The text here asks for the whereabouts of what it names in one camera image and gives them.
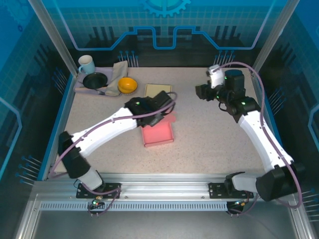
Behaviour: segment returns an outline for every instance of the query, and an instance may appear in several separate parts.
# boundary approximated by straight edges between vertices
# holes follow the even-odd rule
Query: yellow bowl
[[[138,83],[130,77],[123,77],[119,80],[118,87],[123,94],[130,94],[136,90]]]

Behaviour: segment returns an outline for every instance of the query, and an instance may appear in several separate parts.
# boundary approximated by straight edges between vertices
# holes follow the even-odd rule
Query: white mug
[[[82,73],[82,69],[86,74],[91,74],[95,72],[95,65],[92,56],[84,55],[79,58],[79,72]]]

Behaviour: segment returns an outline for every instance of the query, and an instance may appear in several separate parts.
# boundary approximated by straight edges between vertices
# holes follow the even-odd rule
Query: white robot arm
[[[294,181],[281,157],[266,137],[260,123],[260,107],[256,101],[245,96],[244,75],[240,70],[228,70],[225,73],[214,65],[206,71],[210,77],[208,84],[196,86],[196,94],[202,100],[218,100],[226,105],[223,111],[232,115],[254,144],[266,174],[261,177],[239,172],[228,175],[225,186],[229,194],[232,191],[258,193],[265,201],[270,201],[297,191]],[[297,176],[304,173],[301,164],[294,163],[290,155],[278,143],[264,120],[264,127],[277,149],[285,157]]]
[[[63,132],[59,136],[59,155],[77,142],[75,147],[62,158],[69,177],[79,179],[90,190],[103,192],[105,183],[99,173],[90,166],[85,158],[102,144],[128,130],[139,126],[154,126],[168,114],[165,112],[166,110],[162,111],[162,109],[171,108],[174,104],[165,91],[160,92],[153,98],[132,98],[115,114],[86,130],[72,135],[66,131]],[[114,120],[119,117],[127,117],[128,119]]]

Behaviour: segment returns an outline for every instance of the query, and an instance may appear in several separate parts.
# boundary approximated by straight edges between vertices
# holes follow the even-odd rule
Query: pink box
[[[145,147],[157,146],[174,142],[171,123],[176,121],[175,112],[165,116],[155,126],[142,128],[142,136]]]

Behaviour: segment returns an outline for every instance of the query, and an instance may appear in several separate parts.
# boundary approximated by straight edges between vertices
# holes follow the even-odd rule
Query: beige tabletop
[[[206,68],[129,68],[139,87],[119,98],[76,93],[66,125],[70,134],[108,118],[132,97],[143,97],[147,83],[172,85],[178,93],[172,124],[174,142],[145,148],[140,128],[105,143],[89,163],[102,173],[232,173],[263,172],[262,161],[246,133],[233,117],[218,108],[217,101],[200,100],[195,85],[205,84]],[[246,95],[256,98],[248,69]],[[57,172],[65,172],[62,164]]]

